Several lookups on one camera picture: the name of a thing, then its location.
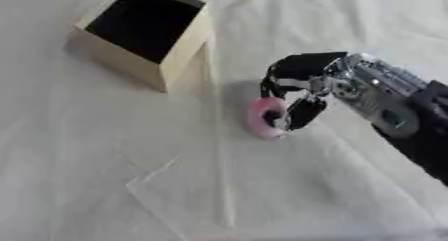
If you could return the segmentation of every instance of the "black robotic finger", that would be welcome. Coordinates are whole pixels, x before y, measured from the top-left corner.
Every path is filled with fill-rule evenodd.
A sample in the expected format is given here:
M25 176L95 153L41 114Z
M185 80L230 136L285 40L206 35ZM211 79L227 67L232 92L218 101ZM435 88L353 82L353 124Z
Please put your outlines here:
M299 99L289 108L290 116L289 130L300 129L313 121L322 111L327 108L327 102L319 98L314 101Z

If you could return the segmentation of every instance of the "black plastic part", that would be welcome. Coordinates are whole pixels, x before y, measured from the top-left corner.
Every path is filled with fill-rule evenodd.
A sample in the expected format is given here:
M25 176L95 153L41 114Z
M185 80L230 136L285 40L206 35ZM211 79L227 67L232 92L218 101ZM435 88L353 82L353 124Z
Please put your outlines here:
M308 81L311 77L322 76L330 63L346 55L347 52L290 55L274 64L275 68L268 74L276 79L290 78Z
M408 138L392 138L375 130L403 155L448 186L448 87L432 81L413 95L408 105L420 118L419 131Z
M117 0L87 31L161 63L202 6L197 0Z
M315 101L299 99L289 108L290 125L289 130L300 129L313 121L322 111L327 108L327 102L316 98Z

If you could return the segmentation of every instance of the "open box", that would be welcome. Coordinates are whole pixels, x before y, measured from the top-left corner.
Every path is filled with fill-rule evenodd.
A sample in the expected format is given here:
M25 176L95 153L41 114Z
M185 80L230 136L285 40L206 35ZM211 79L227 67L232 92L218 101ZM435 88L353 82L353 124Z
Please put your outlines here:
M109 0L75 27L95 58L163 92L210 34L198 0Z

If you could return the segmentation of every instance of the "white fabric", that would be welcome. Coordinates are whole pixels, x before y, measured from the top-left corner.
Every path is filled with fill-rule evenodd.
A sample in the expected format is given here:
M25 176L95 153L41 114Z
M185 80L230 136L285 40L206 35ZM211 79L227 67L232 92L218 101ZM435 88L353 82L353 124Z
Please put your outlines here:
M276 141L242 121L291 53L448 82L446 0L211 0L212 68L169 95L66 43L100 1L0 0L2 241L446 239L446 188L340 103Z
M334 99L304 130L254 138L244 113L289 54L367 52L448 82L446 0L211 0L218 90L209 154L130 190L190 240L444 240L448 192Z

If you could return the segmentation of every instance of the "table surface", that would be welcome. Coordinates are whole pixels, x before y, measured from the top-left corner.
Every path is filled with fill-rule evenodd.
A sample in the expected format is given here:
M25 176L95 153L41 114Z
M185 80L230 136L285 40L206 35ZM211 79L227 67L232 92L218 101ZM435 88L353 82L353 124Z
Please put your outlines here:
M69 39L101 1L0 0L2 240L443 240L445 187L338 102L272 142L235 116L290 53L447 82L446 0L210 0L218 35L169 95Z

